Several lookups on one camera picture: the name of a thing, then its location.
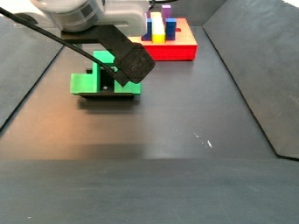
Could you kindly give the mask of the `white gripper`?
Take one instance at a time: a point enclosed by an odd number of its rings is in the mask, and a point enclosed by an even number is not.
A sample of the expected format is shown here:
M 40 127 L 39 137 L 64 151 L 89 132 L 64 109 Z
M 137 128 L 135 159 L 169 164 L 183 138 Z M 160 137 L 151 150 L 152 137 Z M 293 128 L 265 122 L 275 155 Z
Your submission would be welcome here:
M 127 36 L 145 34 L 148 0 L 11 0 L 11 12 L 29 16 L 41 28 L 81 32 L 113 25 Z

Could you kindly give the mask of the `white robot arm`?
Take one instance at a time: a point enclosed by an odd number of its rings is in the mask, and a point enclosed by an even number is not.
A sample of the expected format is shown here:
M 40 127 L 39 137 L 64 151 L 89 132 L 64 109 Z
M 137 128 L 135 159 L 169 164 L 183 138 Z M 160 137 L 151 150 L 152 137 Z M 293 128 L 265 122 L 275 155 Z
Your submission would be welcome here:
M 0 6 L 29 16 L 41 28 L 81 32 L 95 25 L 113 25 L 127 36 L 147 31 L 148 0 L 0 0 Z

